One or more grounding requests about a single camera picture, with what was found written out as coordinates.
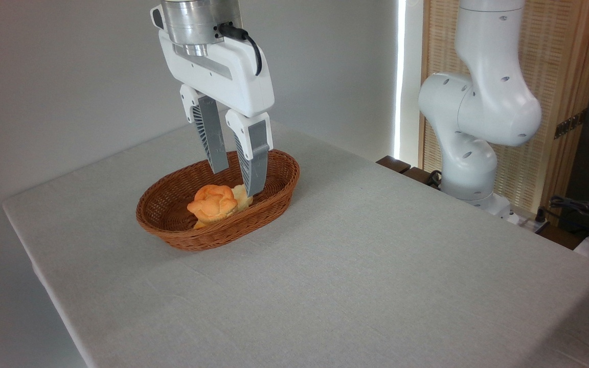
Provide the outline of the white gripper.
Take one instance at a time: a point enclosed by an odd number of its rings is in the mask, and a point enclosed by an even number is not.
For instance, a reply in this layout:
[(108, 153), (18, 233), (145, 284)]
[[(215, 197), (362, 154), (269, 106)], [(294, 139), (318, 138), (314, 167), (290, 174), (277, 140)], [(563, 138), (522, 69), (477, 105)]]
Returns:
[(274, 148), (266, 111), (273, 107), (275, 97), (264, 53), (260, 53), (262, 68), (256, 75), (255, 50), (247, 42), (226, 38), (209, 44), (206, 56), (190, 56), (171, 42), (166, 31), (159, 31), (159, 40), (168, 69), (183, 83), (180, 97), (186, 118), (196, 127), (213, 174), (229, 167), (217, 106), (220, 102), (231, 108), (226, 112), (226, 123), (234, 133), (247, 196), (260, 193), (266, 181), (268, 152)]

